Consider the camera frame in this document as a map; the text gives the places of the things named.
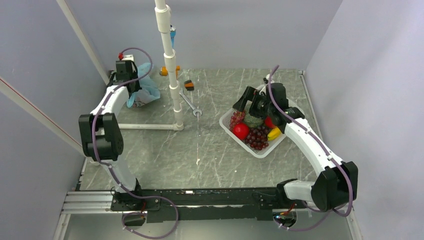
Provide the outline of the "light blue plastic bag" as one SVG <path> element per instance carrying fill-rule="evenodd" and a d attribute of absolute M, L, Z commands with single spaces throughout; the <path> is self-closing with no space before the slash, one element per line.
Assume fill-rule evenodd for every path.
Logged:
<path fill-rule="evenodd" d="M 139 80 L 141 89 L 130 95 L 126 102 L 128 108 L 142 107 L 153 101 L 160 99 L 161 93 L 156 82 L 148 73 L 144 78 Z"/>

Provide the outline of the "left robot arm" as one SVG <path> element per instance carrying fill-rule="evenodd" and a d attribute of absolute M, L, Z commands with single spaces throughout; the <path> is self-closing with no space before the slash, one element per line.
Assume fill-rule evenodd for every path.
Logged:
<path fill-rule="evenodd" d="M 104 97 L 94 110 L 79 117 L 78 125 L 85 156 L 102 166 L 114 181 L 114 201 L 137 210 L 144 196 L 137 178 L 121 158 L 124 140 L 117 116 L 130 95 L 140 89 L 138 70 L 128 58 L 116 61 L 115 66 Z"/>

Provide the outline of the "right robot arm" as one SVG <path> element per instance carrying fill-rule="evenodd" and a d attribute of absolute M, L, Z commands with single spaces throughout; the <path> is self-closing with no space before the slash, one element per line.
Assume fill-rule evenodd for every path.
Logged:
<path fill-rule="evenodd" d="M 300 109 L 289 105 L 282 83 L 266 84 L 259 90 L 248 86 L 232 108 L 259 119 L 270 118 L 282 134 L 301 150 L 317 175 L 315 181 L 291 179 L 281 182 L 275 194 L 276 203 L 289 207 L 294 201 L 313 203 L 320 211 L 336 211 L 346 205 L 343 216 L 350 214 L 357 197 L 358 167 L 346 162 L 327 147 L 310 127 Z"/>

